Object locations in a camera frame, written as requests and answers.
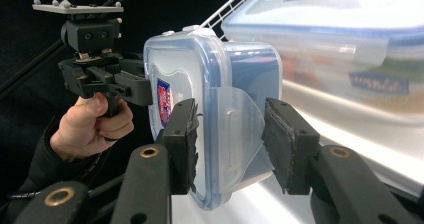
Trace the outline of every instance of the black sleeve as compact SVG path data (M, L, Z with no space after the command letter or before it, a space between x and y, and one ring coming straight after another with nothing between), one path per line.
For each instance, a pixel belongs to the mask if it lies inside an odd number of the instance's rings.
M29 169L28 177L19 189L18 195L39 192L59 182L80 179L91 171L98 161L99 155L72 163L62 161L50 147L50 138L58 129L58 122L52 123L40 138ZM29 199L12 200L8 206L2 207L0 223L12 223Z

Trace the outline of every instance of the container lid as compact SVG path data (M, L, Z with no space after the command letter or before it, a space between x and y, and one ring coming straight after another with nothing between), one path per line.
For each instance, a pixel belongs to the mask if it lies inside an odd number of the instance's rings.
M317 33L388 36L424 32L424 0L248 0L224 21Z
M211 210L227 202L232 192L246 183L270 176L272 166L262 155L264 119L251 98L255 93L232 86L232 63L225 44L209 29L184 30L152 37L144 46L146 78L153 93L150 123L156 138L173 106L195 99L202 116L196 141L196 191L191 194L202 209ZM261 45L255 48L264 49ZM281 82L279 75L274 79ZM278 97L279 85L273 85L273 96Z
M424 0L247 0L222 29L229 40L381 65L399 48L422 45L422 6Z

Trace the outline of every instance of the black background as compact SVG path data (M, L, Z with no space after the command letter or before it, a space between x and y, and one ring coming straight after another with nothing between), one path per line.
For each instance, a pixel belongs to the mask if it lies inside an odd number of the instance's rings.
M49 4L51 0L41 0ZM74 4L102 5L107 0L74 0ZM121 52L142 52L145 41L164 31L179 31L201 24L227 0L127 0L119 17L122 38L115 42ZM16 74L60 39L66 16L34 11L33 0L0 0L0 83ZM72 58L70 50L53 59L0 101L1 196L16 191L27 175L35 144L53 116L60 117L77 96L65 90L57 68ZM153 143L147 108L131 105L135 130L114 146L99 175L104 182L125 171L131 151Z

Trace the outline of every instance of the stacked plastic containers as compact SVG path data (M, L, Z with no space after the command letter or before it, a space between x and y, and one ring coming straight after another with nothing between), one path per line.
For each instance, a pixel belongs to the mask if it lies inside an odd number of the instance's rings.
M212 210L272 174L261 140L265 98L281 94L281 60L272 46L223 43L212 30L193 26L150 38L144 61L154 138L178 102L195 98L202 114L191 193L202 209Z
M248 0L222 25L283 62L283 100L379 177L424 186L424 0Z

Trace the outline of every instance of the plastic food container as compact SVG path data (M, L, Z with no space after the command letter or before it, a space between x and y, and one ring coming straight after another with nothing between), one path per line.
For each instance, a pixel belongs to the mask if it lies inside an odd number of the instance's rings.
M381 179L424 186L424 0L248 0L226 18L232 41L261 41L284 66L283 100Z
M191 193L202 209L212 210L232 192L272 174L261 140L265 98L281 94L281 61L272 46L223 43L210 29L190 27L150 38L144 61L154 138L182 100L195 98L203 114Z

